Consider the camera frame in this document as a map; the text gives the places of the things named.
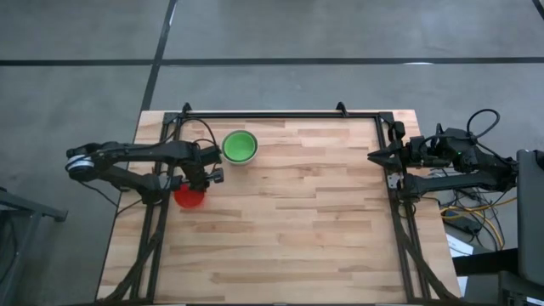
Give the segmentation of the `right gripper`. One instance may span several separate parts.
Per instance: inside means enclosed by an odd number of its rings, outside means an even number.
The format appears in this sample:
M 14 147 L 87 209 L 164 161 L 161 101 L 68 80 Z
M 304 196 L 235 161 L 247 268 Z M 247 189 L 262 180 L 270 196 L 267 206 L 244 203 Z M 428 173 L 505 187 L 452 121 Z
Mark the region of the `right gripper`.
M 399 151 L 399 157 L 390 157 Z M 367 154 L 369 161 L 387 170 L 401 170 L 406 167 L 428 167 L 428 147 L 424 136 L 411 137 L 407 142 L 401 139 L 387 147 Z

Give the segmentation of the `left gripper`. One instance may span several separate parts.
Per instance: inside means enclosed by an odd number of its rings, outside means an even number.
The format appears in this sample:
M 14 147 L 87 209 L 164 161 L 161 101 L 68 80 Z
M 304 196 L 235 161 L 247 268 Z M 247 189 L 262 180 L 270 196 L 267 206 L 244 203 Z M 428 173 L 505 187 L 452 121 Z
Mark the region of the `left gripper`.
M 187 179 L 193 180 L 191 190 L 197 192 L 206 192 L 209 188 L 207 172 L 200 161 L 185 160 L 184 161 L 184 174 Z

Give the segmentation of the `black power brick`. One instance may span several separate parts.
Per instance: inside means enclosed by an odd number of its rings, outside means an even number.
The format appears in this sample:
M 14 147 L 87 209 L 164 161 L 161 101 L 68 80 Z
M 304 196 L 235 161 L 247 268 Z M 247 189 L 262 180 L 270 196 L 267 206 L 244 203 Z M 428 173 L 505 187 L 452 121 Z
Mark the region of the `black power brick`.
M 468 235 L 477 235 L 482 229 L 482 225 L 478 221 L 465 217 L 444 218 L 443 223 Z

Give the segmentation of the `white paper sheet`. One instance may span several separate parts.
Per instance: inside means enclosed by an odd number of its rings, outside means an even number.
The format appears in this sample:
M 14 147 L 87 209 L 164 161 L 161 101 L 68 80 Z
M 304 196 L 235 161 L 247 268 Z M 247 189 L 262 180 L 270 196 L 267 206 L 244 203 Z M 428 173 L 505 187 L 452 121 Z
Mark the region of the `white paper sheet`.
M 464 241 L 457 239 L 454 236 L 446 235 L 450 255 L 453 258 L 471 256 L 473 254 L 473 246 Z

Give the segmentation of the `black equipment stand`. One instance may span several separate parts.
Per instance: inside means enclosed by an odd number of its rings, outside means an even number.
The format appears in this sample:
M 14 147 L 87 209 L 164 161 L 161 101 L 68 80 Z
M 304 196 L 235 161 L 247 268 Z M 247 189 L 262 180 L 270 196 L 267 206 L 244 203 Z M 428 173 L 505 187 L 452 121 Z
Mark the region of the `black equipment stand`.
M 497 275 L 497 306 L 544 306 L 544 255 L 519 248 L 453 258 L 458 276 Z

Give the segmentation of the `grey flat panel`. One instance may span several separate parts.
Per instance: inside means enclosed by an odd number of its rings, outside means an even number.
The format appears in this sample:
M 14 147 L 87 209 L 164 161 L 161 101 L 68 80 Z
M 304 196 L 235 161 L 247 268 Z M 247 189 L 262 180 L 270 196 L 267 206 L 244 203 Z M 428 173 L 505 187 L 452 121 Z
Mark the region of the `grey flat panel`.
M 517 160 L 519 273 L 544 286 L 544 152 L 519 150 Z

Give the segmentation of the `grey metal table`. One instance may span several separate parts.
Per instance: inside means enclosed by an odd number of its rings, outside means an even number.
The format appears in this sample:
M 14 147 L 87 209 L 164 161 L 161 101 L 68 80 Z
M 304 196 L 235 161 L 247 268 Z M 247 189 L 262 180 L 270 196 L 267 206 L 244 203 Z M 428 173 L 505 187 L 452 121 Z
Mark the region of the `grey metal table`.
M 6 267 L 0 269 L 0 306 L 12 305 L 40 221 L 50 217 L 65 222 L 67 214 L 67 210 L 27 200 L 0 187 L 0 246 L 3 227 L 8 226 L 10 231 L 4 244 L 8 248 Z M 0 267 L 3 253 L 0 250 Z

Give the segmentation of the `black mounting bracket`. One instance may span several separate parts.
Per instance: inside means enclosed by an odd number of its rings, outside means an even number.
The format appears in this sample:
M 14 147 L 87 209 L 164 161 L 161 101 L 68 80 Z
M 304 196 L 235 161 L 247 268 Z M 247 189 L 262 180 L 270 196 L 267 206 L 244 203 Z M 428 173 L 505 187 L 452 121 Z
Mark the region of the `black mounting bracket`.
M 405 124 L 394 121 L 388 125 L 388 140 L 393 143 L 401 141 L 405 137 Z

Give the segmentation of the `black metal table frame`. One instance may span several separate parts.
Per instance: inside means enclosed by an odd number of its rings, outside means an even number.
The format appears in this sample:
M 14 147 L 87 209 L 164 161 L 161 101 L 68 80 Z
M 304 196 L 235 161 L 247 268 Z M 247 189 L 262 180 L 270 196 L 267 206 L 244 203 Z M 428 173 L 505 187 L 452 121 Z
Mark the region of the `black metal table frame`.
M 405 287 L 371 113 L 197 113 L 184 139 L 247 130 L 258 153 L 224 162 L 195 208 L 168 206 L 156 303 L 403 303 Z

